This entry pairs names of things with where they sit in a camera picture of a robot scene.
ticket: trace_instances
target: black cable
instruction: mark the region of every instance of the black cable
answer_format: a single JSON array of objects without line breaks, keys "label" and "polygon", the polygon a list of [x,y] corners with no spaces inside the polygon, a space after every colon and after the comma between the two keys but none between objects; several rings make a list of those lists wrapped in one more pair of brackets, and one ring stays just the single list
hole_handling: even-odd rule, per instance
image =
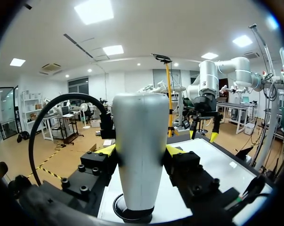
[{"label": "black cable", "polygon": [[262,51],[262,49],[261,49],[261,46],[260,46],[259,41],[258,41],[258,39],[257,39],[257,36],[256,36],[255,32],[253,31],[253,29],[251,29],[251,30],[252,30],[252,32],[253,32],[253,34],[254,34],[254,36],[255,36],[255,39],[256,39],[257,44],[258,44],[258,47],[259,47],[260,52],[261,52],[261,54],[262,54],[262,58],[263,58],[263,62],[264,62],[266,71],[267,71],[267,73],[269,74],[269,72],[268,72],[268,66],[266,65],[266,62],[265,62],[265,59],[264,59],[264,55],[263,55],[263,51]]},{"label": "black cable", "polygon": [[38,186],[41,185],[41,182],[39,180],[37,171],[36,171],[36,167],[35,167],[35,162],[34,162],[34,141],[35,141],[35,134],[38,130],[38,127],[43,119],[43,117],[46,115],[46,113],[51,110],[55,105],[69,100],[69,99],[79,99],[79,100],[84,100],[87,102],[92,103],[94,106],[96,106],[100,112],[101,112],[101,117],[105,116],[107,114],[103,104],[100,103],[100,101],[98,101],[97,99],[95,99],[94,97],[91,97],[87,94],[83,94],[83,93],[68,93],[68,94],[62,94],[56,98],[54,98],[53,100],[51,100],[41,111],[40,114],[38,115],[32,130],[31,130],[31,135],[30,135],[30,139],[29,139],[29,161],[30,161],[30,166],[31,166],[31,170],[33,173],[33,176],[38,184]]}]

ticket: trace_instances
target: bolt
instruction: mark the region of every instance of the bolt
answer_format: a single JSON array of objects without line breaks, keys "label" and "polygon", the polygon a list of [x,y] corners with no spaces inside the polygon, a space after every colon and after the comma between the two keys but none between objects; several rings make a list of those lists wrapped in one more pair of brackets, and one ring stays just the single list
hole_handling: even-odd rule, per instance
[{"label": "bolt", "polygon": [[198,169],[199,171],[202,171],[202,170],[203,170],[203,165],[201,165],[201,164],[197,165],[197,169]]},{"label": "bolt", "polygon": [[89,193],[89,187],[87,187],[87,186],[85,186],[85,185],[81,186],[81,187],[80,187],[80,192],[81,192],[81,194],[83,194],[83,195],[88,194],[88,193]]},{"label": "bolt", "polygon": [[95,176],[98,176],[98,175],[100,174],[100,170],[99,170],[98,167],[94,167],[94,168],[92,169],[92,172],[93,172],[93,175],[95,175]]},{"label": "bolt", "polygon": [[62,178],[61,179],[61,186],[62,186],[62,188],[67,188],[67,187],[69,187],[71,184],[70,184],[70,182],[68,181],[68,179],[67,178]]},{"label": "bolt", "polygon": [[85,166],[84,165],[79,165],[78,166],[78,170],[79,170],[79,172],[85,172]]},{"label": "bolt", "polygon": [[200,185],[195,185],[193,188],[192,188],[192,192],[194,194],[199,194],[200,192],[202,191],[202,187]]},{"label": "bolt", "polygon": [[213,181],[211,182],[210,188],[212,190],[217,190],[219,188],[219,183],[220,180],[218,178],[214,178]]}]

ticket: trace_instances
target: yellow tripod stand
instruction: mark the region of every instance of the yellow tripod stand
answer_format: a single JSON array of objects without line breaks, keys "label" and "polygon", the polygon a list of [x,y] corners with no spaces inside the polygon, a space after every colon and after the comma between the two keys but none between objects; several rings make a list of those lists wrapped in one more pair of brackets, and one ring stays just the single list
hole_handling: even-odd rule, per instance
[{"label": "yellow tripod stand", "polygon": [[168,121],[168,137],[172,136],[172,131],[176,135],[178,135],[178,132],[173,127],[173,109],[172,109],[172,97],[171,97],[171,82],[170,82],[170,73],[169,73],[169,67],[168,64],[172,62],[172,60],[168,56],[163,56],[159,54],[152,54],[155,59],[163,62],[166,65],[166,75],[167,75],[167,86],[168,86],[168,97],[169,97],[169,121]]}]

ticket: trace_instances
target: ceiling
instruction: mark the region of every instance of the ceiling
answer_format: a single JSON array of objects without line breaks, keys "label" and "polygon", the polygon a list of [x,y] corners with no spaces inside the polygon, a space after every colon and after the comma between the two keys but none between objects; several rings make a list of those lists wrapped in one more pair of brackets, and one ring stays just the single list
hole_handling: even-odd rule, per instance
[{"label": "ceiling", "polygon": [[[266,26],[266,15],[251,1],[241,0],[111,0],[114,18],[85,25],[74,7],[86,0],[32,0],[23,7],[0,45],[0,80],[20,75],[67,80],[115,70],[158,69],[164,65],[151,53],[170,56],[181,70],[197,70],[207,52],[216,60],[259,52],[248,28],[256,23],[269,45],[273,60],[279,60],[281,43]],[[79,43],[91,56],[70,42]],[[232,40],[248,35],[253,43],[240,48]],[[103,47],[122,45],[124,54],[103,55]],[[24,59],[21,67],[9,66],[13,58]],[[62,66],[56,75],[42,75],[48,63]]]}]

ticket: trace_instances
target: standing fan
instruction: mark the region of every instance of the standing fan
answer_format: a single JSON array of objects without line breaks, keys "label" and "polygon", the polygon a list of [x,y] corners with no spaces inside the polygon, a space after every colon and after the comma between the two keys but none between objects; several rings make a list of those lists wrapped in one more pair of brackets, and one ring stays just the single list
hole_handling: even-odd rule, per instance
[{"label": "standing fan", "polygon": [[85,126],[83,126],[83,128],[84,128],[84,129],[89,129],[90,126],[87,126],[87,125],[86,125],[86,119],[85,119],[85,114],[84,114],[84,112],[87,111],[87,104],[86,104],[86,103],[82,103],[82,104],[80,105],[80,110],[83,112],[84,125],[85,125]]}]

